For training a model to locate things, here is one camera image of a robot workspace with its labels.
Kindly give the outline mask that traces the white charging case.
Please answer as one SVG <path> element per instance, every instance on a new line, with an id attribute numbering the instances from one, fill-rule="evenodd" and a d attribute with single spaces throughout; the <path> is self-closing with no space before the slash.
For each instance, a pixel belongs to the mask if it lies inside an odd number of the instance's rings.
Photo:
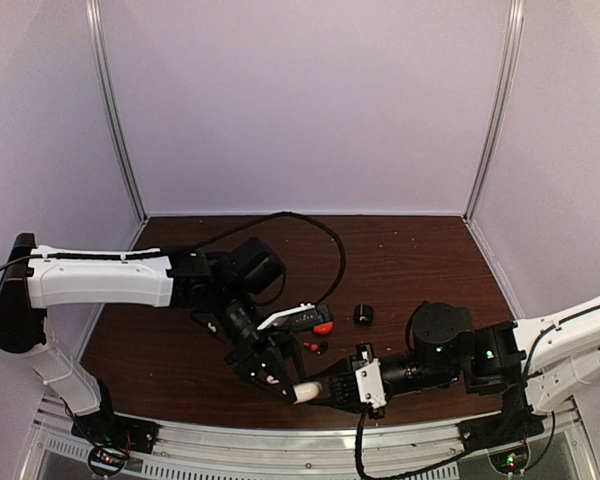
<path id="1" fill-rule="evenodd" d="M 296 384 L 293 387 L 295 395 L 295 404 L 307 403 L 315 400 L 322 392 L 320 382 L 310 381 Z"/>

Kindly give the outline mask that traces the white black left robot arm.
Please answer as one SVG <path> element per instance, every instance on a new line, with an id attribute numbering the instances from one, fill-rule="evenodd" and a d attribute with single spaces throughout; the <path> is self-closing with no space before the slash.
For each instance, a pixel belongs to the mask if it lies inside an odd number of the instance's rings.
<path id="1" fill-rule="evenodd" d="M 58 250 L 16 238 L 0 267 L 0 350 L 23 355 L 44 384 L 66 403 L 83 432 L 103 444 L 124 433 L 108 390 L 46 332 L 48 308 L 66 304 L 138 304 L 212 314 L 233 349 L 227 362 L 237 376 L 271 390 L 289 404 L 315 399 L 316 382 L 291 378 L 286 362 L 304 374 L 295 337 L 281 321 L 309 310 L 304 304 L 263 318 L 252 298 L 285 272 L 271 248 L 250 238 L 229 253 L 195 248 L 131 252 Z"/>

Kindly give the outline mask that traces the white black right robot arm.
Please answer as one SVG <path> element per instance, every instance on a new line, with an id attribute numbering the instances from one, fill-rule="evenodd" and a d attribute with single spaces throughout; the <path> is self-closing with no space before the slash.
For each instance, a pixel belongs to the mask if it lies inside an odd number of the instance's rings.
<path id="1" fill-rule="evenodd" d="M 379 357 L 371 344 L 316 375 L 314 404 L 383 415 L 389 401 L 463 381 L 468 394 L 500 395 L 499 440 L 515 440 L 600 378 L 600 295 L 531 319 L 474 328 L 465 307 L 425 303 L 407 322 L 403 353 Z"/>

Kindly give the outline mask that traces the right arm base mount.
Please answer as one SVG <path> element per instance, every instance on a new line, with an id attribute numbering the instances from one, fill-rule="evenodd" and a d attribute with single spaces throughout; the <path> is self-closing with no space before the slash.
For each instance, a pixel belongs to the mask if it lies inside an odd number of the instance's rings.
<path id="1" fill-rule="evenodd" d="M 546 415 L 536 415 L 530 409 L 502 411 L 457 425 L 466 454 L 488 450 L 522 441 L 544 432 Z"/>

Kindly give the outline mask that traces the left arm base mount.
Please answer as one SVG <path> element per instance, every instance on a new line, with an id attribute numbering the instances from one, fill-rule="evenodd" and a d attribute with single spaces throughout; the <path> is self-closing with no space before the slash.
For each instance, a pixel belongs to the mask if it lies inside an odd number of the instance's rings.
<path id="1" fill-rule="evenodd" d="M 158 436 L 157 423 L 99 411 L 86 416 L 67 409 L 71 434 L 86 440 L 91 449 L 87 466 L 97 477 L 121 473 L 132 453 L 151 454 Z"/>

